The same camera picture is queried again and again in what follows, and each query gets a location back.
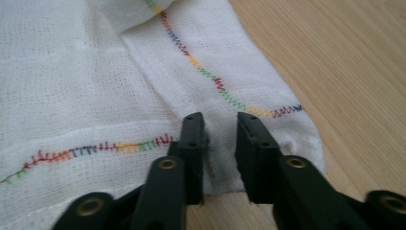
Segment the wooden surface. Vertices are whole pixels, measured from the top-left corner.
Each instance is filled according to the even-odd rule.
[[[363,200],[406,196],[406,1],[231,0],[319,128],[327,180]],[[243,193],[188,209],[188,229],[277,229]]]

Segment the brass screw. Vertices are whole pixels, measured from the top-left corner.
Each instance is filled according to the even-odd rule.
[[[290,158],[286,161],[286,163],[293,168],[301,169],[306,167],[306,162],[299,159],[299,158]]]
[[[87,217],[92,216],[100,211],[104,206],[104,200],[98,197],[92,197],[84,200],[77,209],[79,216]]]
[[[170,170],[177,166],[177,162],[171,159],[165,159],[160,161],[158,166],[163,170]]]
[[[393,212],[406,215],[406,202],[390,195],[383,195],[380,198],[381,203]]]

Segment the multicolored stitching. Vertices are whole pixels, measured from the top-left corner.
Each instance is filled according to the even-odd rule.
[[[288,107],[284,106],[282,108],[275,109],[275,110],[267,110],[267,109],[257,108],[254,106],[248,106],[245,103],[242,103],[239,100],[237,100],[234,96],[232,96],[226,90],[226,88],[224,87],[222,78],[217,77],[211,71],[204,68],[203,65],[197,60],[197,58],[191,55],[191,53],[189,52],[186,45],[173,31],[170,23],[168,22],[168,15],[155,3],[155,1],[154,0],[145,0],[145,1],[146,1],[147,5],[152,9],[153,12],[160,15],[161,22],[164,25],[164,27],[166,28],[166,30],[168,32],[168,36],[175,43],[177,48],[182,52],[182,54],[188,59],[188,61],[191,63],[191,65],[201,75],[205,76],[208,79],[211,79],[214,82],[221,98],[223,98],[228,104],[230,104],[231,106],[233,106],[237,109],[240,109],[242,111],[247,111],[251,114],[254,114],[257,116],[263,116],[263,117],[267,117],[267,118],[279,118],[285,114],[290,114],[290,113],[299,112],[299,111],[304,110],[304,108],[300,104],[295,105],[295,106],[288,106]]]
[[[108,142],[99,143],[94,146],[84,146],[80,148],[68,149],[60,152],[53,153],[43,153],[42,150],[39,150],[37,154],[31,156],[31,160],[23,164],[23,167],[13,174],[8,175],[6,178],[0,181],[0,184],[6,183],[11,184],[11,179],[19,179],[23,174],[27,173],[28,169],[38,165],[40,162],[56,163],[59,161],[70,160],[83,155],[91,155],[100,151],[118,151],[118,152],[127,152],[133,153],[138,151],[147,151],[153,150],[161,146],[167,146],[170,142],[177,141],[177,138],[173,138],[165,133],[163,136],[155,137],[154,139],[146,142],[140,143],[113,143],[109,144]]]

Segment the muslin cloth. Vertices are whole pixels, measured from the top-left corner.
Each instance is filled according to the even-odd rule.
[[[202,112],[206,194],[242,190],[237,112],[323,171],[316,127],[226,0],[0,3],[0,229],[50,229],[74,199],[120,197]]]

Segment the colorful seam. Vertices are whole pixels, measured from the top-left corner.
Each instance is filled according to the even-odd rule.
[[[304,108],[300,105],[294,106],[284,106],[282,108],[269,110],[269,109],[261,109],[251,105],[247,105],[245,103],[240,102],[234,96],[232,96],[224,87],[223,79],[214,75],[211,71],[207,68],[204,68],[203,65],[197,60],[196,57],[192,56],[189,52],[188,48],[182,42],[182,40],[174,33],[170,23],[168,22],[167,14],[155,3],[154,0],[145,0],[147,5],[151,8],[153,12],[160,15],[161,22],[166,28],[168,32],[168,36],[177,46],[177,48],[182,52],[182,54],[188,59],[189,63],[204,77],[211,79],[216,88],[218,89],[218,94],[221,98],[224,99],[228,104],[235,107],[236,109],[247,111],[251,114],[267,117],[267,118],[279,118],[282,115],[299,112],[304,110]]]
[[[176,138],[173,138],[172,136],[169,136],[167,133],[165,133],[163,136],[159,136],[154,138],[153,140],[140,143],[118,142],[109,144],[108,142],[104,142],[93,146],[84,146],[53,153],[43,153],[42,150],[39,150],[37,154],[31,156],[30,161],[27,161],[23,164],[23,167],[18,172],[8,175],[6,178],[0,181],[0,184],[11,184],[11,180],[13,178],[21,178],[23,174],[27,173],[28,169],[31,169],[32,167],[38,165],[40,162],[57,163],[59,161],[70,160],[83,155],[91,155],[98,151],[117,151],[127,153],[147,151],[161,146],[167,146],[170,142],[176,140]]]

